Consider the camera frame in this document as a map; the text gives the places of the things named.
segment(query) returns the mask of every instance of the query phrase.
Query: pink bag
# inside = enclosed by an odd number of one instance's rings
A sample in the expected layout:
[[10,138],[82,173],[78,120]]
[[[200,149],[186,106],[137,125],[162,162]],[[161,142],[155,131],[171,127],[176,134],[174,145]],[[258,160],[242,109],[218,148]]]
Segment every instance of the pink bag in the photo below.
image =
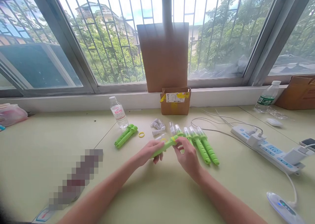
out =
[[11,126],[27,118],[27,112],[21,109],[17,104],[0,104],[0,125],[6,127]]

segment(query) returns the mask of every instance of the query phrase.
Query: windowsill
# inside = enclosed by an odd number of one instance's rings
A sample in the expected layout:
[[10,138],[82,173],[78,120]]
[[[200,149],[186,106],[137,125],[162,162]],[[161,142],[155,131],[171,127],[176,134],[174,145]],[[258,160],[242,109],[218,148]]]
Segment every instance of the windowsill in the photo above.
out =
[[[253,105],[268,86],[245,86],[192,89],[191,107],[228,107]],[[278,96],[287,85],[280,85]],[[160,108],[160,93],[130,92],[116,94],[86,94],[72,96],[0,98],[0,104],[18,104],[30,112],[109,110],[109,97],[116,96],[124,109]]]

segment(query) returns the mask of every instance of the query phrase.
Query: green tube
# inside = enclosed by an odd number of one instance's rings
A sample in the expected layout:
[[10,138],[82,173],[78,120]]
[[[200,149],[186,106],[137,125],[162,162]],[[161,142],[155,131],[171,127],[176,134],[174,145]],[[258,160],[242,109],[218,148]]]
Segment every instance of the green tube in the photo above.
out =
[[189,142],[193,144],[193,138],[191,137],[190,133],[189,133],[189,130],[187,127],[184,127],[184,136],[189,140]]
[[133,128],[133,124],[129,124],[129,126],[126,127],[126,130],[121,134],[121,136],[115,141],[114,145],[117,146],[118,142],[121,141],[123,137],[130,131],[131,128]]
[[184,133],[183,133],[183,131],[181,130],[181,128],[179,127],[178,124],[175,125],[175,131],[176,131],[176,135],[177,135],[177,136],[184,137]]
[[189,127],[189,130],[190,130],[190,134],[191,134],[192,138],[194,139],[203,160],[205,161],[206,164],[210,164],[211,160],[210,160],[206,150],[204,149],[204,147],[200,141],[199,135],[197,135],[197,133],[195,132],[195,130],[192,126]]
[[138,127],[136,126],[130,128],[130,131],[118,142],[116,148],[119,149],[137,130]]
[[167,150],[169,147],[173,146],[173,145],[177,145],[177,142],[175,140],[178,139],[178,136],[175,135],[173,137],[170,138],[169,141],[167,141],[163,148],[159,149],[158,151],[156,151],[151,158],[154,158],[155,156],[159,155],[160,153],[164,152],[165,150]]
[[213,148],[208,142],[208,137],[205,135],[205,133],[202,131],[201,127],[197,126],[197,133],[200,136],[200,139],[202,141],[203,146],[206,148],[206,151],[208,152],[211,160],[215,165],[219,165],[220,162],[216,156],[216,154],[213,151]]

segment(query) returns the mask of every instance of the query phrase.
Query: power strip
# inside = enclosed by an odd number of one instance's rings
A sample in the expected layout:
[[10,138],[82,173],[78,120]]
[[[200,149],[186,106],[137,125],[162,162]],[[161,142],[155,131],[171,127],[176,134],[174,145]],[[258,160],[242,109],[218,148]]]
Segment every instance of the power strip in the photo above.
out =
[[[247,144],[250,135],[246,133],[246,128],[242,126],[235,126],[232,127],[231,132]],[[270,162],[272,164],[274,164],[276,167],[280,166],[289,175],[293,173],[296,175],[300,175],[301,169],[305,167],[305,165],[300,162],[295,165],[286,162],[283,159],[283,156],[286,155],[286,153],[278,149],[276,146],[270,144],[266,140],[260,142],[259,146],[253,149],[271,158]]]

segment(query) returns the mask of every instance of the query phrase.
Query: computer mouse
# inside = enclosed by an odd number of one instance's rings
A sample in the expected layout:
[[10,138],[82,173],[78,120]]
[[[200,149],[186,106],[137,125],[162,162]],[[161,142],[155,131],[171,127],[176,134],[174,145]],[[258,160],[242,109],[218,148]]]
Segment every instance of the computer mouse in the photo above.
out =
[[267,118],[267,122],[272,125],[272,126],[276,126],[276,127],[282,127],[282,123],[279,122],[278,120],[276,119],[273,119],[273,118]]

